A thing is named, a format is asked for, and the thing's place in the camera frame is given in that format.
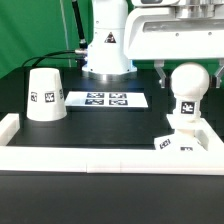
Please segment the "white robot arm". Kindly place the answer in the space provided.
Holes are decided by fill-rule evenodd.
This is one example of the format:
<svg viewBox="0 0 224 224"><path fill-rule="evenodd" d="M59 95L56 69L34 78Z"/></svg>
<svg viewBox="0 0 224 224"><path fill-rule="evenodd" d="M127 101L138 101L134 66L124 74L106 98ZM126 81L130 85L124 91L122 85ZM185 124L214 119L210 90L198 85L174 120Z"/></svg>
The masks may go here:
<svg viewBox="0 0 224 224"><path fill-rule="evenodd" d="M167 60L217 59L212 84L224 76L224 0L92 0L93 40L83 72L119 80L136 72L135 60L154 62L163 87Z"/></svg>

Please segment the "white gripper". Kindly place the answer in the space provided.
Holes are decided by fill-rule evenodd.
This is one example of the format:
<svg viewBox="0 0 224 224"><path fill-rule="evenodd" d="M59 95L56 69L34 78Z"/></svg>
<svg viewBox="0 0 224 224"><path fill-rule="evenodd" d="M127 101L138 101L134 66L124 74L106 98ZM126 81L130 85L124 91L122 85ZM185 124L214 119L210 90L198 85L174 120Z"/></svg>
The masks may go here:
<svg viewBox="0 0 224 224"><path fill-rule="evenodd" d="M133 60L155 60L162 88L163 60L220 59L212 76L212 86L219 88L224 76L224 6L202 19L176 18L174 7L135 8L126 21L124 53Z"/></svg>

